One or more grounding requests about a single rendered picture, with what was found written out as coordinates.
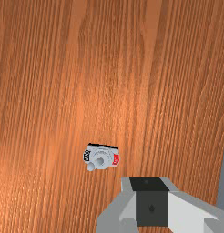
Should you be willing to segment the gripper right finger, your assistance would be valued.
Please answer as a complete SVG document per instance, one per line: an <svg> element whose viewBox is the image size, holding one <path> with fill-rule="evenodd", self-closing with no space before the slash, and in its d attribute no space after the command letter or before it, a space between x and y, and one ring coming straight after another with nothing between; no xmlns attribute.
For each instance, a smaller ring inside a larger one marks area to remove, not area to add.
<svg viewBox="0 0 224 233"><path fill-rule="evenodd" d="M173 233L224 233L224 210L180 191L167 177L151 177L151 227Z"/></svg>

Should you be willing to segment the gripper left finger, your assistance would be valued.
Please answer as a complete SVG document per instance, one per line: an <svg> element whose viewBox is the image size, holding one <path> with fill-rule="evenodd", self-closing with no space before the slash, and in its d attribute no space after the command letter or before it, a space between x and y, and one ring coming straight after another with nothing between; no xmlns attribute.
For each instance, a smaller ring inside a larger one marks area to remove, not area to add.
<svg viewBox="0 0 224 233"><path fill-rule="evenodd" d="M152 226L148 209L137 213L137 194L131 179L121 178L121 191L98 216L96 233L139 233L138 228Z"/></svg>

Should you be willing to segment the small grey toggle switch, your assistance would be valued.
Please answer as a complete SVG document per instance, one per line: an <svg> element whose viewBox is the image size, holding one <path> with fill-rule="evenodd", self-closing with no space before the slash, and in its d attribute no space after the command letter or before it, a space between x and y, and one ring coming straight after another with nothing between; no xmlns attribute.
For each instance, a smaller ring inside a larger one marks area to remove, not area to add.
<svg viewBox="0 0 224 233"><path fill-rule="evenodd" d="M120 161L119 149L115 146L89 143L83 153L88 171L117 167Z"/></svg>

